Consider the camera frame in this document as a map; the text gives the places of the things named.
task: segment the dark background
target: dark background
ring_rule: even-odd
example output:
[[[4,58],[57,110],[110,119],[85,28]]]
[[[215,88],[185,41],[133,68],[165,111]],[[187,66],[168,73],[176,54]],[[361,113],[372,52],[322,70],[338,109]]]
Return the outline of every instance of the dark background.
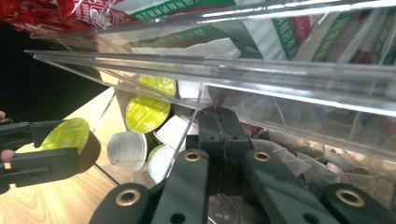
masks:
[[[106,86],[42,63],[25,49],[50,49],[0,22],[0,110],[14,122],[62,119]]]

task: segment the wooden surface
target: wooden surface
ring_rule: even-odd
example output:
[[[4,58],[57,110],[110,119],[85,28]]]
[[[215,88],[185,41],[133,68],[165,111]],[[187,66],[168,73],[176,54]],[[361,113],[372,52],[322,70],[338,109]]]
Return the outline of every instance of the wooden surface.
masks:
[[[114,91],[108,89],[67,119],[84,118],[94,130],[112,99]],[[104,145],[108,140],[100,141]],[[18,152],[32,150],[35,149],[29,145]],[[0,223],[88,223],[98,204],[114,188],[95,167],[66,180],[11,187],[0,195]]]

